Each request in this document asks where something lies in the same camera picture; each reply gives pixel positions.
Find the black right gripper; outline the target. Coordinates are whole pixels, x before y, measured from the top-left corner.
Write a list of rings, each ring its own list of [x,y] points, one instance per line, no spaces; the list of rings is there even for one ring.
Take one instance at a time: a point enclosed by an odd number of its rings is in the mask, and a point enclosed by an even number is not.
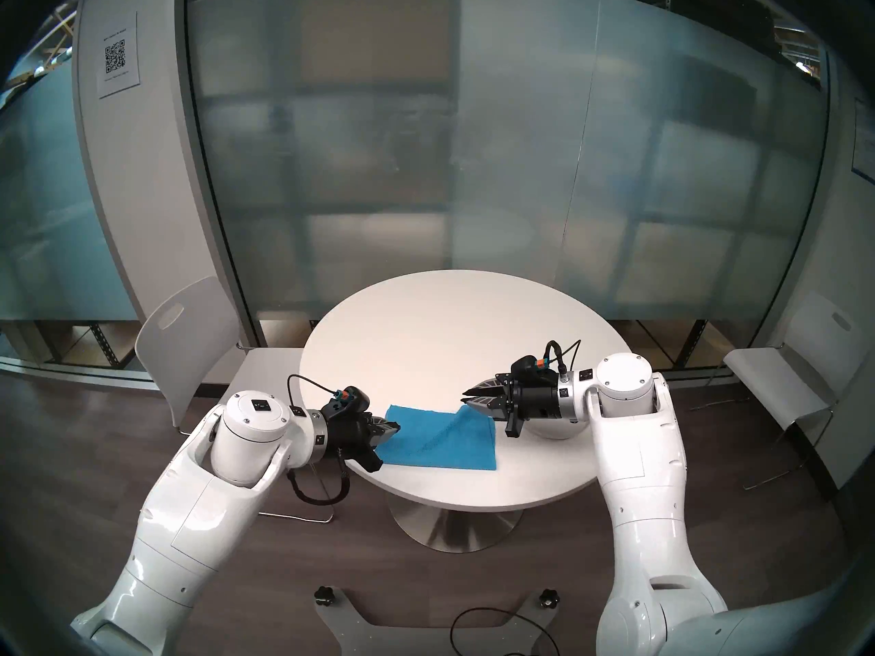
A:
[[[511,376],[481,381],[476,385],[476,394],[466,392],[462,403],[485,416],[506,416],[505,434],[512,438],[520,436],[528,420],[562,418],[556,383],[523,384]]]

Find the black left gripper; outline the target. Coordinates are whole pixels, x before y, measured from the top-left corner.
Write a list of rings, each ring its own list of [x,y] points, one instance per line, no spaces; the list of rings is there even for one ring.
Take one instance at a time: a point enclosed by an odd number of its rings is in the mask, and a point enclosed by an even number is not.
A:
[[[339,415],[326,420],[329,456],[356,461],[366,472],[378,472],[383,462],[375,449],[400,430],[397,422],[373,420],[371,414]]]

